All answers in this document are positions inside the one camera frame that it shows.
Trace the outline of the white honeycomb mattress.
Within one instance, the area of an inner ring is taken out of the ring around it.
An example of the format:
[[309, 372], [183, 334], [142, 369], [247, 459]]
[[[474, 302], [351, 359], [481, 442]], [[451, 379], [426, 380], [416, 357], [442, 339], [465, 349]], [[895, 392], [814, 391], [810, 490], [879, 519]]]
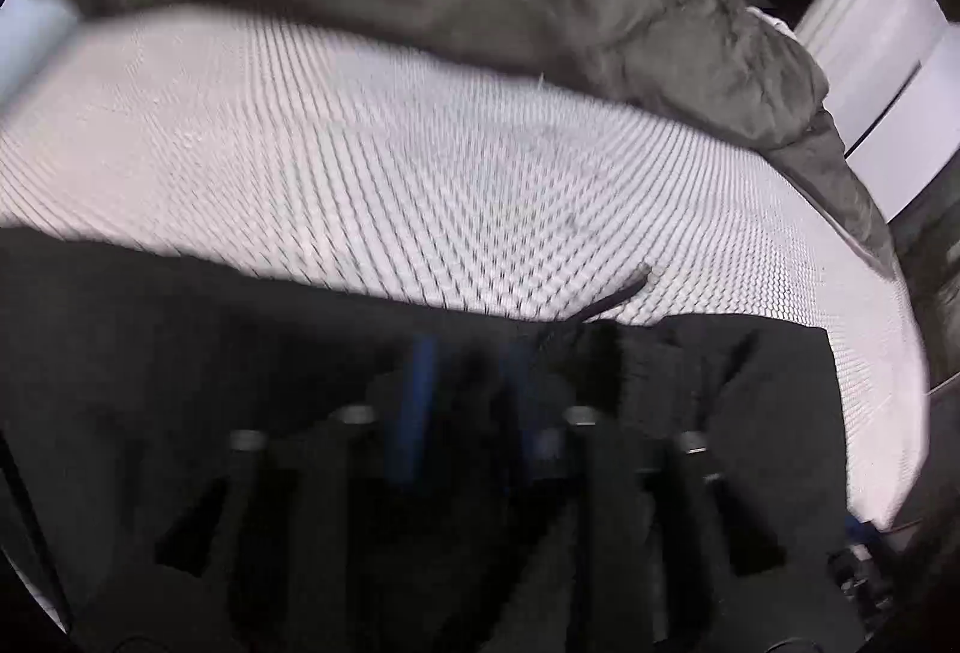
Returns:
[[410, 302], [825, 330], [856, 515], [926, 456], [928, 374], [880, 276], [765, 160], [540, 81], [212, 9], [78, 24], [2, 105], [2, 217]]

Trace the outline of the light blue pillow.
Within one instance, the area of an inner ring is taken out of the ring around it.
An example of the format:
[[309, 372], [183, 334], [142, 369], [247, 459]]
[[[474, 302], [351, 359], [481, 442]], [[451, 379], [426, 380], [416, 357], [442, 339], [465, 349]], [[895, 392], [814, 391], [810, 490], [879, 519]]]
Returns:
[[8, 105], [62, 47], [80, 16], [68, 0], [5, 0], [0, 32], [0, 98]]

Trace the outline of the white wardrobe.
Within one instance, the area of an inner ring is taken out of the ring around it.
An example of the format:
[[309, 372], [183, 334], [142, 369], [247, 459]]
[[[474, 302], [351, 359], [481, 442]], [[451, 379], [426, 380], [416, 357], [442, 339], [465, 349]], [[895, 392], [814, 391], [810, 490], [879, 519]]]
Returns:
[[958, 151], [958, 27], [935, 0], [815, 0], [797, 35], [828, 77], [844, 159], [890, 221]]

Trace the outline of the black pants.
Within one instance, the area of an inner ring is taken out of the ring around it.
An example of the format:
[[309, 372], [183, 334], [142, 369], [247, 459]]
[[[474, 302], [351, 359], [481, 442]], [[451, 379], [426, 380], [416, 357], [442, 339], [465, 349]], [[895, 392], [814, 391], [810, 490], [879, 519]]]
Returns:
[[514, 321], [256, 279], [183, 256], [65, 242], [26, 227], [2, 235], [3, 477], [8, 547], [37, 546], [34, 578], [71, 609], [70, 640], [119, 555], [104, 511], [112, 472], [83, 419], [105, 391], [185, 362], [221, 372], [246, 352], [290, 346], [309, 390], [348, 370], [381, 377], [416, 344], [434, 355], [416, 440], [413, 526], [439, 589], [436, 651], [508, 651], [501, 624], [563, 507], [548, 494], [562, 419], [547, 405], [550, 354], [576, 336], [820, 336], [786, 321], [682, 315], [651, 326], [607, 305]]

